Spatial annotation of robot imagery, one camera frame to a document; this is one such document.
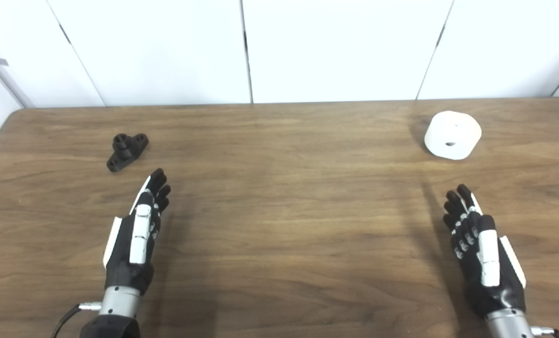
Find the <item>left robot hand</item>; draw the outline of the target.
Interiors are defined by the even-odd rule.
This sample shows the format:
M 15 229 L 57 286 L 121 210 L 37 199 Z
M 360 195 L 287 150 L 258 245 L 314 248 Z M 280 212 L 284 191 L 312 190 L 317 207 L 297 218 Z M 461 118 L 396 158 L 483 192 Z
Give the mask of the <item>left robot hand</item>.
M 153 280 L 153 248 L 171 188 L 163 169 L 153 171 L 125 217 L 114 219 L 103 265 L 105 288 L 131 287 L 144 295 Z

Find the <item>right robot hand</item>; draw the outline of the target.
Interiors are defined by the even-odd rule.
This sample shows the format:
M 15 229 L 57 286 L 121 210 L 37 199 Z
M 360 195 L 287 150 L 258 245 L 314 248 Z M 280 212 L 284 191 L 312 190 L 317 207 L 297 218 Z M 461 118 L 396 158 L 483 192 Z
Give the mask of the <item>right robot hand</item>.
M 443 222 L 464 278 L 464 297 L 473 312 L 480 317 L 504 309 L 526 312 L 525 276 L 517 257 L 472 190 L 459 184 L 446 193 L 443 207 Z

